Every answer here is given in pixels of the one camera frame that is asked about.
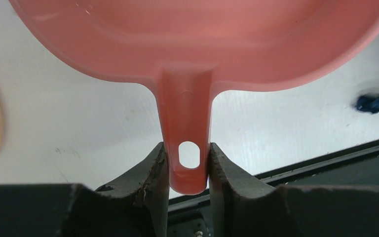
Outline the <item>pink plastic dustpan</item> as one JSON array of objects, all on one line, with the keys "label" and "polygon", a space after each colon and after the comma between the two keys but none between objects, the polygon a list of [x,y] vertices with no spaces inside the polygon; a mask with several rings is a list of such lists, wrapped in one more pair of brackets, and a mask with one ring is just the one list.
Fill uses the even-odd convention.
[{"label": "pink plastic dustpan", "polygon": [[155,96],[169,184],[206,188],[211,105],[317,80],[379,34],[379,0],[13,0],[37,40],[96,79]]}]

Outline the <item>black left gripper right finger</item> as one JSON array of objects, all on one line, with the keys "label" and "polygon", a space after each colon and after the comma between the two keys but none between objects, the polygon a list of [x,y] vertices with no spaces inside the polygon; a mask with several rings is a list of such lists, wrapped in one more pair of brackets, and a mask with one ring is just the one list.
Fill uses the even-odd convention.
[{"label": "black left gripper right finger", "polygon": [[275,188],[231,161],[216,143],[208,155],[214,235],[252,237],[259,232],[260,199]]}]

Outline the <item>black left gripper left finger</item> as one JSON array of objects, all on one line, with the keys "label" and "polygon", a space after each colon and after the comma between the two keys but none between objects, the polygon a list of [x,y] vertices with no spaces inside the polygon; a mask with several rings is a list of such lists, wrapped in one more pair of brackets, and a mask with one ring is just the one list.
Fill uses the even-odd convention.
[{"label": "black left gripper left finger", "polygon": [[98,187],[96,193],[108,198],[108,222],[119,236],[166,236],[169,171],[164,143],[158,143],[130,170]]}]

